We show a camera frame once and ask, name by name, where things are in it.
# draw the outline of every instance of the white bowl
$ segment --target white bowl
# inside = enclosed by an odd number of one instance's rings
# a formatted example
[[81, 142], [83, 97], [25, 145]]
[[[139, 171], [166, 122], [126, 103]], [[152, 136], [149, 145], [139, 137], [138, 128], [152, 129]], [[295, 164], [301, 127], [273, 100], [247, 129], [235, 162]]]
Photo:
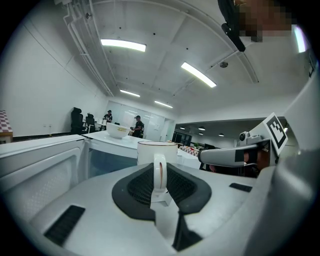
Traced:
[[109, 135], [116, 139], [122, 139], [123, 137], [127, 136], [128, 133], [131, 131], [130, 128], [116, 125], [110, 122], [106, 123], [106, 131]]

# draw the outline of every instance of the checkered tablecloth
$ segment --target checkered tablecloth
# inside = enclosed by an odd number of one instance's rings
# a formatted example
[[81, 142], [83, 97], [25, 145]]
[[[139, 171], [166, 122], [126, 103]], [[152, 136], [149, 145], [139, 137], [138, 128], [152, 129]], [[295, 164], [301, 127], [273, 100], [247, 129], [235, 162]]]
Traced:
[[0, 133], [12, 133], [7, 113], [5, 110], [0, 110]]
[[191, 150], [190, 147], [186, 148], [185, 146], [181, 146], [180, 149], [183, 150], [183, 151], [185, 151], [185, 152], [187, 152], [187, 153], [189, 153], [190, 155], [193, 155], [193, 156], [195, 156], [195, 157], [198, 157], [198, 153], [199, 153], [199, 152], [198, 152], [198, 151], [195, 151], [195, 150]]

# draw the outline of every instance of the white mug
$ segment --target white mug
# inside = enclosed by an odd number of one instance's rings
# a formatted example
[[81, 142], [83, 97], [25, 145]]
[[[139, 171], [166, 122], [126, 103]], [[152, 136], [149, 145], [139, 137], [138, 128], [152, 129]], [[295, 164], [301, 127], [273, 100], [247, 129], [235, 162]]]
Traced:
[[167, 190], [167, 163], [176, 163], [178, 144], [170, 142], [140, 141], [137, 147], [137, 164], [153, 163], [154, 192]]

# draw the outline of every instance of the black rubber pad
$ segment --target black rubber pad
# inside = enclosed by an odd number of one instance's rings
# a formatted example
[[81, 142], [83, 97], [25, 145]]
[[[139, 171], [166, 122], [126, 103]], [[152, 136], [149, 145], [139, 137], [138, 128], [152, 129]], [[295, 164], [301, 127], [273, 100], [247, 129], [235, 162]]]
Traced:
[[245, 191], [248, 193], [252, 190], [252, 186], [246, 186], [246, 185], [242, 185], [242, 184], [238, 184], [238, 183], [232, 183], [229, 187], [234, 188], [236, 190]]
[[85, 208], [71, 205], [53, 225], [45, 232], [44, 236], [58, 246], [62, 246], [74, 229]]

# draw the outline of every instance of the mug handle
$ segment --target mug handle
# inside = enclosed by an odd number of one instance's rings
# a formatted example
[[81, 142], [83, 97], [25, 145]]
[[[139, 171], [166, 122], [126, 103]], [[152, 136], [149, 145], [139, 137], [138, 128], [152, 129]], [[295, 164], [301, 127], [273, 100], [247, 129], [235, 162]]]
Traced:
[[167, 161], [163, 154], [154, 154], [153, 187], [157, 193], [164, 193], [167, 189]]

